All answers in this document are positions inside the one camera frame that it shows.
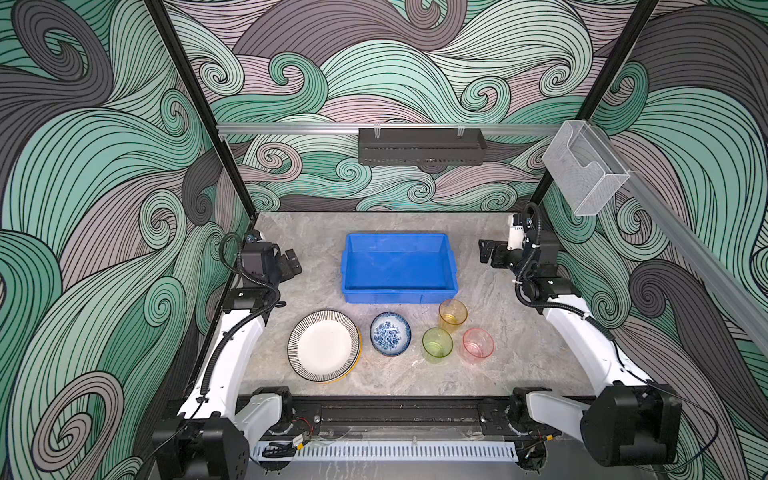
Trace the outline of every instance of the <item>white plate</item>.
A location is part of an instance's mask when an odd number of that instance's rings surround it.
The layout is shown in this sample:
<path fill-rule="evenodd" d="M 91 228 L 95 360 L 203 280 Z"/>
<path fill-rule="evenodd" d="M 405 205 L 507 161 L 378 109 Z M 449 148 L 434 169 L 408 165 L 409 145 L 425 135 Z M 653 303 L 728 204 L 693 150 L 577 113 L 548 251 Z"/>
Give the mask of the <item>white plate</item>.
<path fill-rule="evenodd" d="M 360 354 L 360 332 L 349 317 L 321 310 L 296 325 L 288 339 L 288 361 L 302 378 L 332 382 L 347 374 Z"/>

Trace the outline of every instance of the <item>transparent plastic cup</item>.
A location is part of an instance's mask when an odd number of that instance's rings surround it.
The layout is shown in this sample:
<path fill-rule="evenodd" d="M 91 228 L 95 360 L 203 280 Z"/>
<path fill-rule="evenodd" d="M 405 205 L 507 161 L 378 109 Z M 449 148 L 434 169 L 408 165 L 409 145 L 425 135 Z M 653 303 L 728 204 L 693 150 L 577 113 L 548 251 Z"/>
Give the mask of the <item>transparent plastic cup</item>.
<path fill-rule="evenodd" d="M 440 304 L 440 328 L 447 332 L 455 332 L 467 320 L 467 307 L 457 299 L 447 299 Z"/>
<path fill-rule="evenodd" d="M 429 362 L 439 362 L 453 351 L 451 334 L 437 326 L 424 332 L 422 345 L 424 357 Z"/>
<path fill-rule="evenodd" d="M 494 349 L 493 337 L 483 329 L 471 328 L 462 337 L 461 357 L 467 362 L 482 362 L 491 356 Z"/>

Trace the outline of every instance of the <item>wallpaper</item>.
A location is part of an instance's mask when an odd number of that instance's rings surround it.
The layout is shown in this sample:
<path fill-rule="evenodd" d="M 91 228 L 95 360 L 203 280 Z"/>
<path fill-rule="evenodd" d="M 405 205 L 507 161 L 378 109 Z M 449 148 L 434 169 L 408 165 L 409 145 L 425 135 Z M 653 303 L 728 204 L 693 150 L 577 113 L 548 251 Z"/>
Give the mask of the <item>wallpaper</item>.
<path fill-rule="evenodd" d="M 593 121 L 768 310 L 768 3 L 710 2 L 652 18 Z M 574 217 L 545 207 L 561 264 L 649 374 L 717 418 L 672 478 L 768 472 L 768 360 L 625 190 Z M 713 424 L 686 405 L 678 463 Z"/>
<path fill-rule="evenodd" d="M 665 2 L 689 5 L 693 0 Z M 558 124 L 633 2 L 167 0 L 219 122 Z M 259 210 L 519 210 L 548 138 L 488 137 L 487 164 L 361 166 L 356 136 L 230 135 Z"/>
<path fill-rule="evenodd" d="M 247 218 L 142 0 L 2 2 L 0 64 L 2 477 L 130 478 Z"/>

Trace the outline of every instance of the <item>work surface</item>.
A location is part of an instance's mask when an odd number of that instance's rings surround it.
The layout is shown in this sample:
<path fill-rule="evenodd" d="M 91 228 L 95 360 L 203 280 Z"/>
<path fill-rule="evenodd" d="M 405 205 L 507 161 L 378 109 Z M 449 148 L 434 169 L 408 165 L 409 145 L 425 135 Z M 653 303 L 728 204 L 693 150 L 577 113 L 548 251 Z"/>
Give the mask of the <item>work surface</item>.
<path fill-rule="evenodd" d="M 515 298 L 513 276 L 479 262 L 478 239 L 505 240 L 506 214 L 261 214 L 257 229 L 282 250 L 293 248 L 303 273 L 280 284 L 287 306 L 275 309 L 246 368 L 240 393 L 261 386 L 288 386 L 294 395 L 507 395 L 516 386 L 546 386 L 564 395 L 590 395 L 584 370 L 557 330 Z M 349 304 L 341 293 L 341 257 L 352 232 L 447 233 L 456 257 L 458 295 L 469 318 L 456 330 L 454 351 L 438 364 L 422 354 L 422 335 L 438 325 L 437 305 Z M 288 363 L 293 327 L 317 310 L 347 315 L 362 334 L 354 370 L 329 384 L 299 377 Z M 400 356 L 387 357 L 371 345 L 370 323 L 396 312 L 411 326 L 412 340 Z M 487 330 L 495 341 L 491 357 L 468 364 L 458 354 L 467 329 Z"/>

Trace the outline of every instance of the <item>plate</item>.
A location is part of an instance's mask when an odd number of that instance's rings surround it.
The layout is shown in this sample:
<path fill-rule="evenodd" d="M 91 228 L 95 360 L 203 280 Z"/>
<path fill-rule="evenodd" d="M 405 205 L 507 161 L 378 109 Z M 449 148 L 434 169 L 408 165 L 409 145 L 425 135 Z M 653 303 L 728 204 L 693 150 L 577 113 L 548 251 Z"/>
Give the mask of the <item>plate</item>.
<path fill-rule="evenodd" d="M 320 310 L 300 321 L 288 339 L 288 361 L 310 382 L 333 382 L 360 357 L 360 331 L 343 313 Z"/>
<path fill-rule="evenodd" d="M 371 322 L 373 348 L 386 356 L 397 356 L 411 343 L 411 327 L 394 312 L 384 312 Z"/>

